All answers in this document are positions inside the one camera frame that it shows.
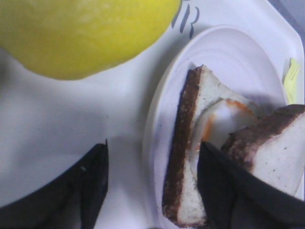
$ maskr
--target lemon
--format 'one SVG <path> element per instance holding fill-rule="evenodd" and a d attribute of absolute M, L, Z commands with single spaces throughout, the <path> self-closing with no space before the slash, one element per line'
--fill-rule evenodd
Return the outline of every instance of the lemon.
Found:
<path fill-rule="evenodd" d="M 168 28 L 181 0 L 0 0 L 0 46 L 26 68 L 81 79 L 123 63 Z"/>

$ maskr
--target plastic fork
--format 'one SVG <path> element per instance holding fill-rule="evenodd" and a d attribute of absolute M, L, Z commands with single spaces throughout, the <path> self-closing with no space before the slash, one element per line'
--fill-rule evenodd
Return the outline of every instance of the plastic fork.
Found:
<path fill-rule="evenodd" d="M 296 59 L 291 58 L 290 67 L 283 82 L 288 104 L 296 103 L 296 79 L 297 79 L 296 76 L 299 70 L 300 70 L 299 63 L 296 61 Z"/>

